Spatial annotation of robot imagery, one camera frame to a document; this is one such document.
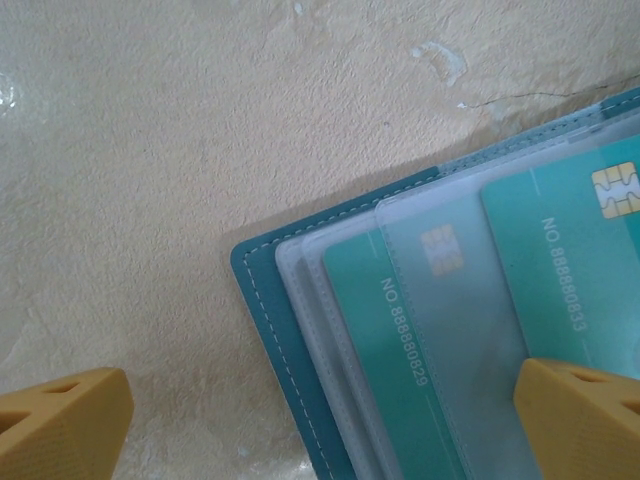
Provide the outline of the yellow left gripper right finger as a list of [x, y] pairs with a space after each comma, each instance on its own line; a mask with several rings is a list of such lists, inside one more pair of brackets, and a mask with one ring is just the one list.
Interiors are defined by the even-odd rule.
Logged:
[[543, 478], [639, 477], [637, 379], [529, 358], [513, 400]]

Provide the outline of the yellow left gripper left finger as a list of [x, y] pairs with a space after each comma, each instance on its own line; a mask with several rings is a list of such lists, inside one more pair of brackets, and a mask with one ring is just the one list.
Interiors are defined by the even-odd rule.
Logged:
[[133, 417], [125, 372], [102, 367], [1, 395], [3, 479], [110, 479]]

